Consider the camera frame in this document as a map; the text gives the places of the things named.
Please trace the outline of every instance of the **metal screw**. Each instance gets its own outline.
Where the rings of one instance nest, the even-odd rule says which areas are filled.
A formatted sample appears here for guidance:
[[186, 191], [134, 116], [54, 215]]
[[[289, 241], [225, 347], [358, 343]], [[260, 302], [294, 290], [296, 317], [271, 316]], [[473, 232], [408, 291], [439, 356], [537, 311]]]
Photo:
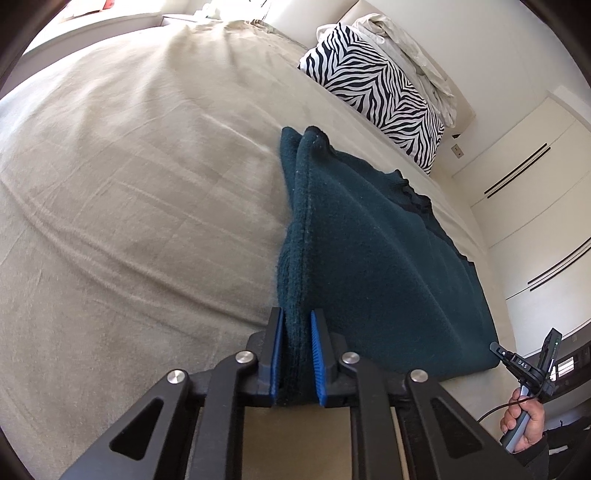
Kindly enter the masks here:
[[343, 360], [343, 363], [346, 363], [347, 365], [353, 365], [359, 362], [361, 357], [356, 352], [345, 352], [343, 353], [341, 359]]
[[413, 382], [423, 383], [429, 379], [429, 376], [427, 375], [427, 372], [425, 372], [425, 370], [417, 369], [410, 372], [410, 378]]
[[172, 370], [166, 375], [166, 380], [172, 384], [182, 383], [185, 376], [185, 372], [182, 370]]
[[239, 364], [247, 364], [255, 359], [255, 354], [248, 350], [243, 350], [242, 352], [238, 352], [235, 358]]

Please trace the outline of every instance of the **dark green towel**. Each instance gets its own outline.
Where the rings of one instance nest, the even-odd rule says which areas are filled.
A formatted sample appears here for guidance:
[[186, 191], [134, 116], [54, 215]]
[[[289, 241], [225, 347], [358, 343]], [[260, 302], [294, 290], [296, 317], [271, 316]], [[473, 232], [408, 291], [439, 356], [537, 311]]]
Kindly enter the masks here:
[[286, 127], [281, 163], [293, 220], [278, 264], [284, 398], [314, 399], [310, 311], [390, 371], [443, 380], [493, 368], [498, 341], [474, 265], [397, 170], [335, 151], [316, 127]]

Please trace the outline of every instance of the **white bedsheet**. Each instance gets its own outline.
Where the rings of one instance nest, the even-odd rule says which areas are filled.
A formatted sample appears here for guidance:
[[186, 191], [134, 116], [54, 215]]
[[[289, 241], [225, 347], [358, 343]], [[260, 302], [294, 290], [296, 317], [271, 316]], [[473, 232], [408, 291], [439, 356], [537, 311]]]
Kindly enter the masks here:
[[[244, 22], [161, 27], [86, 48], [0, 101], [0, 424], [56, 479], [169, 369], [211, 368], [261, 330], [290, 220], [281, 128], [396, 168], [476, 263], [500, 342], [504, 299], [467, 204], [299, 72], [303, 49]], [[445, 382], [473, 415], [503, 367]], [[485, 426], [496, 432], [499, 417]], [[349, 416], [249, 410], [245, 479], [350, 476]]]

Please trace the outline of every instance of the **electrical outlet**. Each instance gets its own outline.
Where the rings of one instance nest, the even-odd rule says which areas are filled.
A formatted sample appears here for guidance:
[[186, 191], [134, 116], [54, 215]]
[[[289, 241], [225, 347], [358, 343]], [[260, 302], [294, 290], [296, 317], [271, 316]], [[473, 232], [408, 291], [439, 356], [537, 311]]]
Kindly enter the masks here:
[[457, 158], [462, 158], [464, 156], [464, 152], [462, 151], [462, 149], [460, 148], [460, 146], [458, 144], [455, 144], [452, 147], [452, 152], [454, 152], [454, 154]]

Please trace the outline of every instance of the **closet door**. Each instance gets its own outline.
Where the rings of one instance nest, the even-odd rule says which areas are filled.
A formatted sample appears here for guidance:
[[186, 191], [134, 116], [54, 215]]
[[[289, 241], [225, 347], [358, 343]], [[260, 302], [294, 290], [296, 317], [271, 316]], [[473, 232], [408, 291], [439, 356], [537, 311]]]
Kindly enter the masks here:
[[492, 247], [506, 299], [569, 268], [591, 248], [591, 174], [540, 216]]
[[575, 118], [547, 98], [491, 148], [454, 175], [470, 206], [486, 198], [495, 185], [527, 165], [570, 127]]
[[591, 170], [591, 132], [575, 122], [526, 168], [472, 207], [487, 247], [531, 222]]
[[563, 336], [591, 319], [591, 254], [589, 248], [531, 288], [507, 300], [517, 352], [528, 356], [540, 351], [551, 328]]

